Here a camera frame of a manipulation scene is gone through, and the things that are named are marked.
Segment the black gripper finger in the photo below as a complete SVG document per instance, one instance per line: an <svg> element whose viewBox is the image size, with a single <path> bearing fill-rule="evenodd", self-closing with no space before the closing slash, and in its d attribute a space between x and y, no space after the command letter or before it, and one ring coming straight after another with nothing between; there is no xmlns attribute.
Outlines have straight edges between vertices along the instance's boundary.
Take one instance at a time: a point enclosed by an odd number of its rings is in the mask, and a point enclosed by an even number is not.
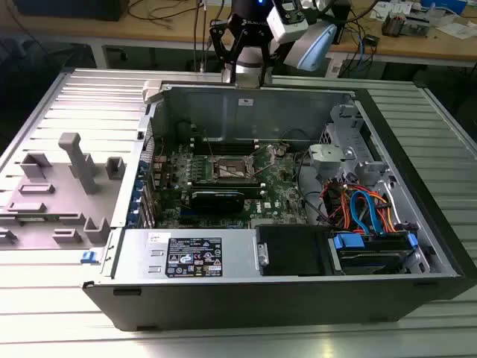
<svg viewBox="0 0 477 358"><path fill-rule="evenodd" d="M260 42L262 61L263 61L262 71L259 77L259 84L263 85L265 82L266 74L267 74L267 67L271 58L271 54L270 54L271 36L269 35L269 33L266 31L260 31L259 42Z"/></svg>
<svg viewBox="0 0 477 358"><path fill-rule="evenodd" d="M227 20L213 19L209 26L209 35L219 60L224 64L224 68L229 71L229 82L236 82L236 62L241 53L241 30L239 28L240 17L231 14ZM233 35L233 44L227 50L222 42L223 35L229 31Z"/></svg>

